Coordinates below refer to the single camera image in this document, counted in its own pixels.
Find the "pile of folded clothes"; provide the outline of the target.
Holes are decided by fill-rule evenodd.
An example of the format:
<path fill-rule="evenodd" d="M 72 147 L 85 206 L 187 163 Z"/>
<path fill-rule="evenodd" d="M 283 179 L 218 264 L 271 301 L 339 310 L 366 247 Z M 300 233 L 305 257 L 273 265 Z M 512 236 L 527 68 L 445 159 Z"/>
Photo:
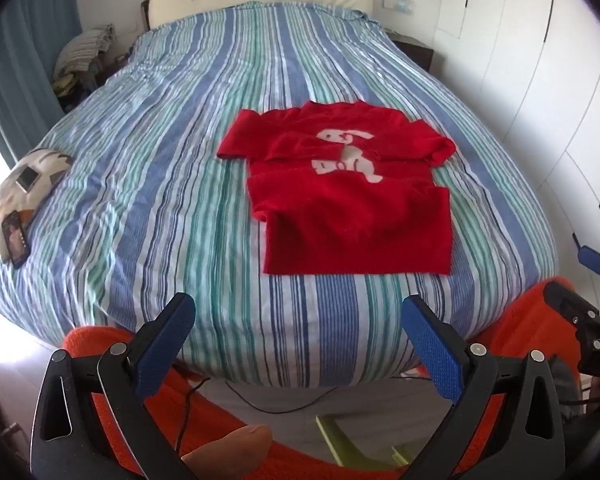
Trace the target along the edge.
<path fill-rule="evenodd" d="M 52 89 L 62 107 L 69 98 L 88 96 L 98 88 L 106 54 L 116 40 L 113 24 L 99 25 L 72 38 L 58 54 Z"/>

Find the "bare knee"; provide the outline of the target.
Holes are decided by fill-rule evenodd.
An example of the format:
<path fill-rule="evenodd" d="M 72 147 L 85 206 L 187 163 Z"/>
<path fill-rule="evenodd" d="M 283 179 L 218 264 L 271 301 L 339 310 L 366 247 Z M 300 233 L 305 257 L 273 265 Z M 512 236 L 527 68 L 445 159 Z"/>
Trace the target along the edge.
<path fill-rule="evenodd" d="M 269 426 L 245 426 L 184 455 L 182 461 L 198 479 L 241 479 L 262 465 L 272 442 Z"/>

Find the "red sweater white motif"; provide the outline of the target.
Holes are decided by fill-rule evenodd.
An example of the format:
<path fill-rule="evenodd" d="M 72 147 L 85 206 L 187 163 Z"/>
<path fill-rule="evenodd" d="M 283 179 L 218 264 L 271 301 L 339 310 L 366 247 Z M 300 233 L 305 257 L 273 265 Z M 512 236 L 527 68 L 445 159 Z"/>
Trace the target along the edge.
<path fill-rule="evenodd" d="M 432 172 L 455 143 L 362 101 L 241 110 L 216 154 L 248 165 L 270 275 L 448 274 L 450 192 Z"/>

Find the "black smartphone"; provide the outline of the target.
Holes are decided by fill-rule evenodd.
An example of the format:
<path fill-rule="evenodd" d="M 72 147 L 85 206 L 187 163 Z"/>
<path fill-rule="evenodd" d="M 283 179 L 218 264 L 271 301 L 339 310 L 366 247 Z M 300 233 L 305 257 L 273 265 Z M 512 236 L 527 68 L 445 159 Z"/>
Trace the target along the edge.
<path fill-rule="evenodd" d="M 30 246 L 26 230 L 23 229 L 20 215 L 12 211 L 2 222 L 2 233 L 9 260 L 15 269 L 21 268 L 30 256 Z"/>

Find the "dark wooden nightstand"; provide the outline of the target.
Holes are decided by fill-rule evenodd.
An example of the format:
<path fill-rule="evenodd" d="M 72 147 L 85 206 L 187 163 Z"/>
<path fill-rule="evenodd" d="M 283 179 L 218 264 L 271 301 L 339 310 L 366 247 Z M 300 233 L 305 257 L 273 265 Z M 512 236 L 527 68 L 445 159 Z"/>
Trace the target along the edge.
<path fill-rule="evenodd" d="M 423 44 L 421 41 L 410 37 L 398 34 L 388 30 L 388 37 L 408 58 L 416 63 L 420 68 L 426 70 L 427 73 L 431 70 L 432 60 L 434 59 L 434 49 Z"/>

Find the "teal curtain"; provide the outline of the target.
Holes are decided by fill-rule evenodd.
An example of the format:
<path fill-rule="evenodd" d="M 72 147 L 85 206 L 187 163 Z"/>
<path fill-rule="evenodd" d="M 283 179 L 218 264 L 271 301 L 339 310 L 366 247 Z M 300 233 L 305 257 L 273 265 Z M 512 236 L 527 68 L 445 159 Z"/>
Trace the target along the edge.
<path fill-rule="evenodd" d="M 65 116 L 52 89 L 58 55 L 82 32 L 76 0 L 9 0 L 0 12 L 0 153 L 7 166 Z"/>

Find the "orange fluffy garment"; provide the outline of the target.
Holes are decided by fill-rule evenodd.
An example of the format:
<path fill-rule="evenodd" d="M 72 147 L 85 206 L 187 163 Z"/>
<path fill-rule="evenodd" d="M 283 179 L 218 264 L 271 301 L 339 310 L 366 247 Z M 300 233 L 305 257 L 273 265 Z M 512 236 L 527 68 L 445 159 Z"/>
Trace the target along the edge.
<path fill-rule="evenodd" d="M 475 336 L 471 342 L 484 344 L 497 356 L 522 358 L 534 349 L 541 350 L 548 358 L 559 356 L 569 370 L 567 377 L 574 379 L 578 376 L 577 364 L 580 360 L 576 331 L 545 303 L 543 288 L 547 283 L 548 280 L 524 292 L 506 308 L 498 322 Z M 99 356 L 115 342 L 128 342 L 131 338 L 131 333 L 125 330 L 87 326 L 76 328 L 65 336 L 61 348 L 74 358 Z M 213 404 L 200 393 L 192 395 L 192 407 L 186 418 L 185 397 L 191 389 L 186 379 L 194 377 L 192 374 L 185 373 L 183 376 L 171 370 L 159 392 L 146 402 L 148 412 L 170 445 L 176 443 L 181 426 L 186 421 L 180 452 L 182 457 L 246 426 L 242 420 Z M 126 448 L 104 397 L 94 394 L 93 400 L 114 457 L 120 465 L 139 474 L 140 468 Z M 458 471 L 471 467 L 480 457 L 502 402 L 500 396 L 490 401 L 477 434 L 457 467 Z M 273 441 L 262 465 L 242 479 L 399 479 L 400 474 L 405 471 L 406 469 L 391 469 L 373 473 L 343 468 Z"/>

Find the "blue green striped bedspread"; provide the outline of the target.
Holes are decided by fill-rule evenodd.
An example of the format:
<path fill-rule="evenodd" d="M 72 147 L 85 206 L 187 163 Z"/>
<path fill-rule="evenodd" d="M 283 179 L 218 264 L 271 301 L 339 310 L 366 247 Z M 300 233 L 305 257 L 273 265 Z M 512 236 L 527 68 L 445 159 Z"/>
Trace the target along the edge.
<path fill-rule="evenodd" d="M 434 172 L 451 193 L 450 275 L 263 273 L 247 168 L 216 157 L 222 137 L 243 108 L 357 100 L 456 143 Z M 80 326 L 137 330 L 187 292 L 197 319 L 182 358 L 194 370 L 356 385 L 414 366 L 406 296 L 472 336 L 558 268 L 544 211 L 498 140 L 358 11 L 250 2 L 151 29 L 43 145 L 74 163 L 33 220 L 27 262 L 0 259 L 0 313 L 55 346 Z"/>

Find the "beige patterned cushion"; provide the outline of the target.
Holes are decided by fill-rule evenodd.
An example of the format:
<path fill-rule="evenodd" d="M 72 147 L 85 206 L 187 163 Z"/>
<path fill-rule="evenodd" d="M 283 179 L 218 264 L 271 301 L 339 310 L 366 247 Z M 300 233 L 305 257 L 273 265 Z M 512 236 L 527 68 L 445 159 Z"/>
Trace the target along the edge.
<path fill-rule="evenodd" d="M 61 151 L 36 148 L 16 163 L 0 185 L 0 260 L 9 258 L 2 224 L 12 212 L 19 214 L 26 228 L 50 197 L 56 185 L 71 169 L 74 159 Z"/>

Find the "wall socket with sticker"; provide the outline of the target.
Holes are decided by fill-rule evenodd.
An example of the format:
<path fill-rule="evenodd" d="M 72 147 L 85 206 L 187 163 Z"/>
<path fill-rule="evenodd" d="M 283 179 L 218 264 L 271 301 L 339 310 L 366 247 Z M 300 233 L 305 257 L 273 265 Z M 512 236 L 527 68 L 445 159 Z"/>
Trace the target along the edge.
<path fill-rule="evenodd" d="M 413 0 L 381 0 L 381 6 L 389 11 L 411 15 L 414 13 Z"/>

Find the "white wardrobe doors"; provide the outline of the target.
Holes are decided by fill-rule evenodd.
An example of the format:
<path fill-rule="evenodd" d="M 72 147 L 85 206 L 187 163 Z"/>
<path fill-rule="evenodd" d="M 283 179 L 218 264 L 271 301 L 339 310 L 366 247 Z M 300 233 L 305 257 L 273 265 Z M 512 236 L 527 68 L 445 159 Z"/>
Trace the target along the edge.
<path fill-rule="evenodd" d="M 538 193 L 559 272 L 600 309 L 600 22 L 584 0 L 441 0 L 434 73 Z"/>

